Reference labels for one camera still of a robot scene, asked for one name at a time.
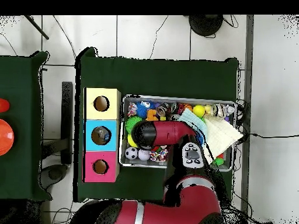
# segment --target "green spiky ball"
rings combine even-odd
[[[142,120],[141,117],[139,116],[134,116],[134,117],[130,117],[127,121],[126,121],[126,130],[129,134],[131,134],[131,131],[134,127],[134,125],[138,122],[140,122]]]

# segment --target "pink box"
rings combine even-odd
[[[102,160],[107,164],[105,172],[95,172],[95,162]],[[89,151],[85,154],[85,178],[83,182],[115,182],[119,174],[116,151]]]

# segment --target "red object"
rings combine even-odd
[[[210,214],[220,214],[221,208],[215,192],[205,185],[210,182],[200,176],[188,176],[179,184],[187,179],[201,180],[204,183],[192,186],[186,183],[180,192],[179,206],[166,207],[145,203],[144,209],[140,211],[140,224],[199,224]],[[137,205],[134,201],[123,201],[115,224],[135,224]]]
[[[4,113],[9,109],[9,102],[4,99],[0,99],[0,113]]]
[[[11,126],[0,119],[0,156],[6,154],[13,144],[13,131]]]
[[[218,155],[217,158],[222,158],[223,159],[223,153]]]
[[[185,135],[196,136],[195,132],[180,121],[153,121],[156,137],[153,146],[173,145]]]

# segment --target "soccer ball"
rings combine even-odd
[[[130,160],[136,159],[138,156],[138,150],[135,147],[129,147],[126,149],[126,158]]]

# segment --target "orange object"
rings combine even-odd
[[[0,156],[6,154],[13,144],[13,131],[11,126],[0,119]]]
[[[9,102],[0,98],[0,113],[4,113],[9,109]]]
[[[190,111],[193,112],[193,108],[192,108],[192,106],[191,106],[190,104],[185,103],[185,104],[184,104],[184,108],[185,108],[185,109],[188,108]]]
[[[158,121],[157,117],[155,116],[157,114],[157,111],[155,109],[149,109],[147,110],[147,121]]]

